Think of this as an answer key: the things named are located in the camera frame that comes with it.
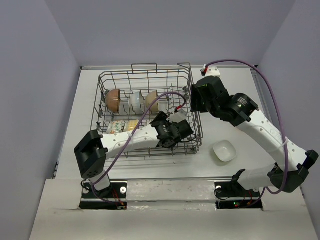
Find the floral leaf patterned bowl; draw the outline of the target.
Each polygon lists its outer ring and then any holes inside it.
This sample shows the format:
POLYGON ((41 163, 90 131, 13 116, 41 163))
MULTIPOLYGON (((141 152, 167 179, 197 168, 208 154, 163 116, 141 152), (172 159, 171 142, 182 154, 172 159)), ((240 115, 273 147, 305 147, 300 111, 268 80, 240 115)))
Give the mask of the floral leaf patterned bowl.
POLYGON ((124 129, 126 122, 124 120, 115 120, 112 121, 106 130, 107 134, 118 134, 121 133, 124 129))

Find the white round bowl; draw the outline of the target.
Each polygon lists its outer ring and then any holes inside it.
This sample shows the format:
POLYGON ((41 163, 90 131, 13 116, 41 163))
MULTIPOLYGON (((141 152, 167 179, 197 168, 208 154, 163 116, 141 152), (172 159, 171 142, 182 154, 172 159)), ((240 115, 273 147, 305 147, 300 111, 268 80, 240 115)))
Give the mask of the white round bowl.
POLYGON ((129 106, 136 114, 144 113, 145 103, 141 91, 136 91, 130 95, 129 106))
MULTIPOLYGON (((157 90, 150 92, 145 98, 146 108, 148 108, 151 105, 151 103, 154 100, 156 100, 157 98, 158 98, 158 91, 157 90)), ((152 113, 159 112, 159 101, 158 100, 151 106, 150 111, 152 113)))

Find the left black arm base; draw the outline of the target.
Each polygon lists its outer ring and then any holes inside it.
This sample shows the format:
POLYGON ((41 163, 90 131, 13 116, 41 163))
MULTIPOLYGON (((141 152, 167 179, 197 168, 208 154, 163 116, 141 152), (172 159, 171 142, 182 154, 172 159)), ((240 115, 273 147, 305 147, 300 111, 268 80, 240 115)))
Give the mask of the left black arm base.
POLYGON ((80 183, 82 193, 79 202, 81 210, 126 210, 127 209, 127 190, 126 181, 112 181, 111 190, 92 192, 92 186, 88 180, 80 183))

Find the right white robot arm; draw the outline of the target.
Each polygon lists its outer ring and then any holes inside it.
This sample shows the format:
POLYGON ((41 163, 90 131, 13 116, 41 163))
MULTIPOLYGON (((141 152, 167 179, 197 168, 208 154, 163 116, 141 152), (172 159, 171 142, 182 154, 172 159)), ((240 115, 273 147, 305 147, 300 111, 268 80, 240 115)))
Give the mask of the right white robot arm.
POLYGON ((235 196, 264 187, 292 193, 306 180, 318 160, 316 151, 304 150, 289 139, 283 140, 281 132, 249 96, 230 95, 217 76, 206 76, 193 84, 190 100, 192 112, 210 113, 230 123, 251 137, 275 161, 263 168, 241 169, 233 175, 230 190, 235 196))

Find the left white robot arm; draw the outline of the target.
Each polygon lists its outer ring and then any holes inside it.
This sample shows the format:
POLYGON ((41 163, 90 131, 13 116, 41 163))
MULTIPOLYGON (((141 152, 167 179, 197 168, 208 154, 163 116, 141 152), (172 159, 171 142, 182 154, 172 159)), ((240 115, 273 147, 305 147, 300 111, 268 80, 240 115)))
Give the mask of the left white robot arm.
POLYGON ((105 170, 106 160, 116 158, 123 152, 140 149, 172 149, 193 135, 194 131, 186 119, 170 122, 168 118, 161 111, 150 124, 136 131, 113 134, 99 134, 97 130, 89 131, 74 148, 81 178, 89 180, 94 193, 105 198, 113 188, 105 170))

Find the brown wooden bowl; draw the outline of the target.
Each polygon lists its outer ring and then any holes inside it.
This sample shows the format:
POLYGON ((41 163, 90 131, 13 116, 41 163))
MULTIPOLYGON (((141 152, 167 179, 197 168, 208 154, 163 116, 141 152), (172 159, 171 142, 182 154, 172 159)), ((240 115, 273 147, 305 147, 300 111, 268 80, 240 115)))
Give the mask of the brown wooden bowl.
POLYGON ((119 113, 120 110, 120 89, 110 90, 105 98, 105 104, 108 110, 113 113, 119 113))

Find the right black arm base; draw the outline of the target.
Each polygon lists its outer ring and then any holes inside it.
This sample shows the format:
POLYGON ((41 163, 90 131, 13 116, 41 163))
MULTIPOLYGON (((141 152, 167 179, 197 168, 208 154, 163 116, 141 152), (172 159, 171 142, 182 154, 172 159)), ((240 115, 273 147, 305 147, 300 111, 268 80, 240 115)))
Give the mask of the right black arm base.
POLYGON ((218 210, 235 209, 263 209, 260 192, 246 190, 238 180, 244 169, 239 170, 230 181, 216 181, 214 183, 215 206, 218 210))

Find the yellow sun patterned bowl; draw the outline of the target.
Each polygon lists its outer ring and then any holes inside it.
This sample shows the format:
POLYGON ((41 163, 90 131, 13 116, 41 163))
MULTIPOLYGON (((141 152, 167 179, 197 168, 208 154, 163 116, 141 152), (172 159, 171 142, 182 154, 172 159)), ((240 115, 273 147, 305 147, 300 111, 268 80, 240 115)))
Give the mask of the yellow sun patterned bowl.
POLYGON ((125 123, 125 127, 124 127, 124 131, 125 132, 129 132, 129 131, 133 131, 136 126, 138 125, 139 120, 138 119, 133 119, 133 120, 129 120, 125 123))

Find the white square bowl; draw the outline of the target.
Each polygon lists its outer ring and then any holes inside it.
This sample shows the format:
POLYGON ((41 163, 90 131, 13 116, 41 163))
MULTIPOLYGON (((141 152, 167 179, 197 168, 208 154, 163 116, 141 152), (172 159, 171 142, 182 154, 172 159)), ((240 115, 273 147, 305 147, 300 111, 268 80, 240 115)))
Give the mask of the white square bowl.
POLYGON ((230 162, 237 157, 237 150, 228 140, 221 140, 214 144, 213 151, 218 159, 224 163, 230 162))

